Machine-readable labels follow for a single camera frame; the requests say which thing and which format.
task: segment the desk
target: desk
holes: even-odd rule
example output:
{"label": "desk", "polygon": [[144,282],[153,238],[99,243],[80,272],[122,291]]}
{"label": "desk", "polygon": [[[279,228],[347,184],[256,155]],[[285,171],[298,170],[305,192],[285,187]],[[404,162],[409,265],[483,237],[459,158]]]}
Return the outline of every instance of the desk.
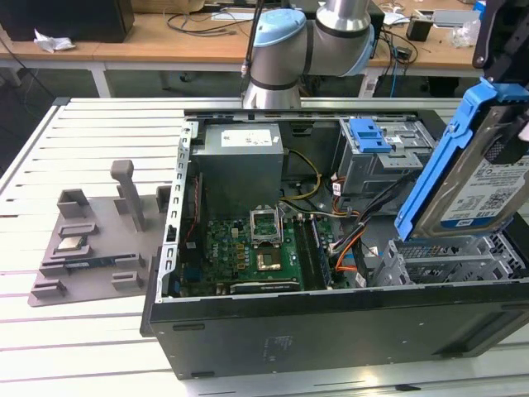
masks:
{"label": "desk", "polygon": [[[454,99],[310,99],[303,106],[346,109],[434,109],[447,122]],[[239,108],[219,99],[216,108]],[[58,213],[62,189],[87,197],[116,195],[109,168],[132,159],[140,194],[153,194],[173,175],[176,142],[186,108],[211,108],[207,99],[73,99],[53,106],[0,179],[0,395],[146,395],[399,397],[392,385],[423,388],[422,397],[523,395],[529,391],[529,326],[474,359],[345,368],[333,371],[177,381],[154,338],[138,329],[144,297],[27,305]]]}
{"label": "desk", "polygon": [[[401,0],[404,14],[413,9],[470,9],[456,0]],[[226,24],[221,21],[190,22],[187,27],[209,28]],[[250,23],[240,24],[246,33]],[[105,70],[177,70],[238,72],[244,59],[247,37],[236,27],[232,36],[194,37],[171,31],[160,14],[136,14],[136,21],[124,43],[75,43],[74,50],[49,54],[32,42],[8,43],[12,51],[29,68],[87,69],[98,88],[99,96],[111,97],[112,85]],[[404,36],[406,27],[394,27],[392,31]],[[417,61],[408,68],[408,75],[433,75],[450,77],[478,77],[479,70],[472,67],[473,48],[456,49],[447,41],[448,29],[432,28],[428,40],[415,43],[419,50]],[[389,61],[388,47],[379,43],[375,57],[365,70],[360,97],[373,96],[374,87]],[[16,68],[18,63],[0,46],[0,67]]]}

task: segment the black box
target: black box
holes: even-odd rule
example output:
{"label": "black box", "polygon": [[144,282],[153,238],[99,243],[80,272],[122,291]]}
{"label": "black box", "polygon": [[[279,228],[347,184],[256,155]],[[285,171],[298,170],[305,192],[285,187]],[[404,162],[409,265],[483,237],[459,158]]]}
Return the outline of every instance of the black box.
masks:
{"label": "black box", "polygon": [[37,29],[73,41],[121,43],[133,23],[131,0],[0,1],[0,24],[13,41],[32,41]]}
{"label": "black box", "polygon": [[433,21],[412,18],[406,30],[406,37],[411,41],[426,41]]}

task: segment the slotted aluminum table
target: slotted aluminum table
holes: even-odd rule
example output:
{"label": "slotted aluminum table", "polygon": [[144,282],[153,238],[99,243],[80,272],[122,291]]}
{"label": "slotted aluminum table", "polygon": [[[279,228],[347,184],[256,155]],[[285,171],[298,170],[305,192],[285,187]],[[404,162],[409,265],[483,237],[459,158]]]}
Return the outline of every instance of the slotted aluminum table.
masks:
{"label": "slotted aluminum table", "polygon": [[[303,106],[430,108],[448,121],[458,102],[323,98]],[[474,359],[179,382],[156,339],[138,332],[143,297],[27,305],[62,189],[115,195],[110,165],[131,159],[139,193],[154,194],[171,182],[183,109],[239,106],[230,98],[98,98],[49,110],[0,180],[0,395],[400,396],[401,384],[428,397],[529,394],[529,327]]]}

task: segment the small chip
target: small chip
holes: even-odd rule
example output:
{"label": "small chip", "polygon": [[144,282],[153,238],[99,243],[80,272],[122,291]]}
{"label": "small chip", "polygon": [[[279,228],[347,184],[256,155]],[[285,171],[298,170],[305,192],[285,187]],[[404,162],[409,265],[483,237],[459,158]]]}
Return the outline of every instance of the small chip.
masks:
{"label": "small chip", "polygon": [[259,248],[257,254],[258,271],[281,270],[281,249],[279,248]]}
{"label": "small chip", "polygon": [[55,248],[55,252],[77,251],[83,246],[84,240],[84,236],[63,238],[57,248]]}

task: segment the white paper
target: white paper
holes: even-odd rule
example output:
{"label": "white paper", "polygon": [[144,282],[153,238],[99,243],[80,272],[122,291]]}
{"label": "white paper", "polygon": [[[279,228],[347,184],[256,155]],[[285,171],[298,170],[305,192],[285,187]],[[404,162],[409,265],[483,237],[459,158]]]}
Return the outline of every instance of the white paper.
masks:
{"label": "white paper", "polygon": [[225,130],[221,140],[222,147],[272,146],[270,130]]}
{"label": "white paper", "polygon": [[403,143],[403,140],[399,136],[386,136],[384,139],[386,143]]}
{"label": "white paper", "polygon": [[410,18],[405,17],[403,14],[398,12],[385,12],[384,13],[384,25],[398,25],[399,23],[408,23]]}
{"label": "white paper", "polygon": [[70,50],[75,48],[75,45],[68,37],[48,37],[35,29],[35,39],[33,40],[42,50],[54,53],[56,51]]}

